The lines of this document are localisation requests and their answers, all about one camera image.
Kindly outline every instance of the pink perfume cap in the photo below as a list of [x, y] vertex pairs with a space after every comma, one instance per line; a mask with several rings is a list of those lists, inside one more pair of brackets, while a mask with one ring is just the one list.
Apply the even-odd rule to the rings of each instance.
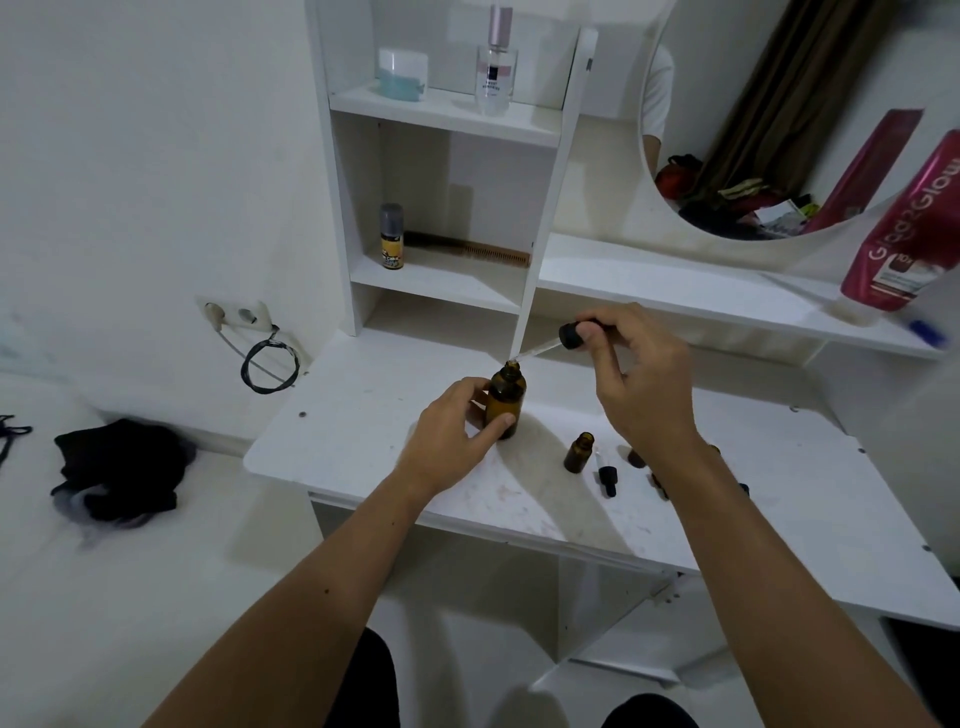
[[490, 6], [490, 45], [506, 48], [510, 45], [510, 26], [514, 22], [514, 9], [499, 5]]

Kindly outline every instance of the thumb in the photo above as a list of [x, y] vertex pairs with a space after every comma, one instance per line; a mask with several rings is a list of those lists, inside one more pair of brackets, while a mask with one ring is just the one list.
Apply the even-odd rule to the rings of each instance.
[[510, 412], [504, 412], [470, 438], [473, 447], [479, 450], [481, 459], [487, 454], [490, 448], [496, 445], [496, 441], [499, 440], [500, 437], [503, 436], [503, 433], [510, 429], [515, 422], [516, 415]]
[[593, 370], [597, 377], [597, 394], [615, 392], [622, 388], [623, 375], [620, 374], [620, 362], [603, 328], [593, 322], [584, 321], [577, 325], [577, 333], [584, 340], [584, 345], [593, 358]]

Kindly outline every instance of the white product label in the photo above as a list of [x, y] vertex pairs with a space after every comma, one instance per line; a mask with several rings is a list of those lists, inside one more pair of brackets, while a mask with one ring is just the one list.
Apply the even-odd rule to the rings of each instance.
[[945, 272], [939, 265], [930, 265], [900, 253], [890, 255], [876, 272], [872, 287], [888, 295], [912, 301], [920, 289]]
[[513, 69], [509, 65], [477, 64], [477, 94], [496, 98], [510, 89]]

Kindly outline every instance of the person's left hand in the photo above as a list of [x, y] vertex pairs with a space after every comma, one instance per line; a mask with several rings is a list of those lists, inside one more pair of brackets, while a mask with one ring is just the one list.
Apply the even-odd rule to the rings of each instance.
[[394, 473], [430, 499], [452, 488], [473, 470], [500, 435], [516, 422], [514, 415], [505, 413], [473, 437], [467, 436], [467, 419], [483, 427], [484, 412], [477, 402], [486, 405], [485, 390], [489, 387], [490, 380], [480, 376], [467, 376], [451, 384], [420, 414]]

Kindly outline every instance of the power outlet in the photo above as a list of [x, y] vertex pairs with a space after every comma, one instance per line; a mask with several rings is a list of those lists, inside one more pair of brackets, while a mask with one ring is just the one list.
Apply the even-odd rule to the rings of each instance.
[[216, 303], [224, 309], [226, 317], [224, 326], [233, 328], [252, 328], [254, 331], [266, 331], [270, 333], [274, 330], [274, 320], [270, 318], [270, 310], [262, 301], [256, 303], [239, 303], [237, 301], [226, 301], [224, 299], [209, 299], [198, 296], [197, 306], [206, 319], [206, 305]]

